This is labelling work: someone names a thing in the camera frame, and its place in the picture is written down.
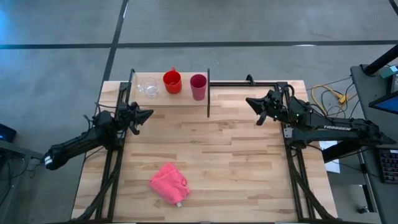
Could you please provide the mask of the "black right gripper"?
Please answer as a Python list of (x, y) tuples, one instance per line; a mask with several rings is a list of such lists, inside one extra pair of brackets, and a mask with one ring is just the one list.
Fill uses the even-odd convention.
[(263, 98), (246, 98), (246, 102), (260, 116), (256, 122), (258, 126), (263, 125), (267, 116), (278, 121), (285, 119), (282, 93), (279, 91), (269, 90)]

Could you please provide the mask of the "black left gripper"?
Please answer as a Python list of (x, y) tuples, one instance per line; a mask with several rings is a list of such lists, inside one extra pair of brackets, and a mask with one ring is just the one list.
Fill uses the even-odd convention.
[(134, 135), (139, 135), (139, 125), (143, 125), (154, 113), (154, 110), (141, 110), (136, 102), (127, 105), (123, 111), (123, 130), (130, 129)]

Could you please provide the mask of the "clear glass cup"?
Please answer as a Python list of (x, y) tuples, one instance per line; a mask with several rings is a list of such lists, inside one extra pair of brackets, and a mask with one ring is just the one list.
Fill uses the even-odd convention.
[(137, 88), (140, 92), (145, 93), (149, 97), (155, 97), (158, 94), (157, 82), (153, 77), (142, 78)]

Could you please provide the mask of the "red plastic mug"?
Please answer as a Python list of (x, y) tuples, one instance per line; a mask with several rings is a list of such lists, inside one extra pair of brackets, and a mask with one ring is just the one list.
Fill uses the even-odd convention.
[(181, 74), (174, 67), (164, 74), (163, 83), (170, 94), (178, 94), (182, 90)]

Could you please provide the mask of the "pink plastic cup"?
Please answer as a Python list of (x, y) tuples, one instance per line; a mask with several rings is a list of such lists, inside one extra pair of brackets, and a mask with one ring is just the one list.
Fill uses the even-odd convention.
[(190, 79), (193, 98), (201, 101), (205, 98), (207, 78), (202, 74), (195, 74)]

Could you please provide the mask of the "pink cloth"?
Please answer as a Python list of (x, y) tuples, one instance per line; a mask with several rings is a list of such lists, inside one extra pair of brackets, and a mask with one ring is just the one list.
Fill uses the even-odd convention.
[(149, 187), (171, 205), (182, 206), (189, 196), (190, 189), (185, 176), (168, 162), (150, 179)]

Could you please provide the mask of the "black beam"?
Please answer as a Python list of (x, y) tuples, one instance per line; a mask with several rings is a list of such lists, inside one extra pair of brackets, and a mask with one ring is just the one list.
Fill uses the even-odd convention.
[(354, 141), (341, 141), (338, 144), (322, 150), (323, 161), (327, 163), (350, 153), (358, 153), (362, 148), (366, 151), (374, 149), (374, 146), (367, 146)]

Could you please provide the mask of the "white paper sheet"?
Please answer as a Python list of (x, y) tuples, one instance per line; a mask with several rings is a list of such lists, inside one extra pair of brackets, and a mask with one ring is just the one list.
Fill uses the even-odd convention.
[[(321, 150), (325, 150), (328, 149), (329, 147), (332, 147), (334, 145), (337, 145), (338, 142), (337, 141), (320, 141), (319, 145)], [(335, 159), (331, 162), (327, 162), (325, 163), (325, 167), (326, 167), (326, 171), (327, 172), (333, 172), (333, 173), (340, 173), (340, 163), (339, 163), (339, 159)]]

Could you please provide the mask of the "dark grey desk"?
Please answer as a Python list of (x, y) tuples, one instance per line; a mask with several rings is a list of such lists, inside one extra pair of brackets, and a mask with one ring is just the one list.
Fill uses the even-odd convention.
[[(350, 71), (364, 117), (378, 125), (386, 136), (397, 142), (383, 145), (381, 148), (398, 153), (398, 114), (369, 107), (370, 102), (386, 94), (389, 82), (381, 77), (365, 75), (360, 66), (352, 66)], [(370, 182), (382, 224), (398, 224), (398, 184), (385, 184), (375, 176), (370, 176)]]

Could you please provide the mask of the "monitor with blue screen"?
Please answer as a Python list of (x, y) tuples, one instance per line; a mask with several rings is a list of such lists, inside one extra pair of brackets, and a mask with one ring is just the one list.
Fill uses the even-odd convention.
[(398, 114), (398, 91), (384, 95), (370, 102), (369, 107), (392, 114)]

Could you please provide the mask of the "black pole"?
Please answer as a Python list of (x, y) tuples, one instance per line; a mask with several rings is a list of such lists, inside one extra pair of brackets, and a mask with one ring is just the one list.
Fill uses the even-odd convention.
[(373, 61), (373, 63), (365, 66), (363, 68), (363, 72), (370, 77), (375, 76), (375, 74), (383, 68), (385, 65), (387, 65), (389, 62), (395, 60), (398, 57), (398, 45), (395, 45), (393, 48), (388, 50), (386, 53), (384, 53), (382, 56), (380, 56), (378, 59)]

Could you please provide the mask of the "black wedge stand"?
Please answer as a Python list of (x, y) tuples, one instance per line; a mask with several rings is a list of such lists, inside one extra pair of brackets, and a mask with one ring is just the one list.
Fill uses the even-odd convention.
[(383, 144), (397, 144), (397, 141), (395, 141), (394, 139), (388, 137), (387, 135), (385, 135), (383, 132), (380, 132), (381, 134), (381, 138), (380, 141)]

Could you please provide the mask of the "teal box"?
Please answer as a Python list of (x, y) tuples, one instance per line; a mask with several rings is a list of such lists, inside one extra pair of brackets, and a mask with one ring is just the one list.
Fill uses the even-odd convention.
[(383, 79), (389, 78), (395, 74), (398, 73), (398, 66), (390, 66), (390, 67), (384, 67), (380, 70), (379, 76), (382, 77)]

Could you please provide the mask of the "black device with blue light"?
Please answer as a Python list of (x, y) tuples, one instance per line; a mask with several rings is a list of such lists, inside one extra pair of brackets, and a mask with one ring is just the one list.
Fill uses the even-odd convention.
[(0, 140), (6, 141), (6, 142), (13, 142), (15, 137), (16, 137), (17, 131), (5, 126), (3, 124), (0, 124)]

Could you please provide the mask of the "black keyboard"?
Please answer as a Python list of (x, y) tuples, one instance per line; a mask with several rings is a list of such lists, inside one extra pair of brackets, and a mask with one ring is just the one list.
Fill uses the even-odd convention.
[(398, 184), (398, 150), (380, 149), (379, 162), (381, 180), (387, 184)]

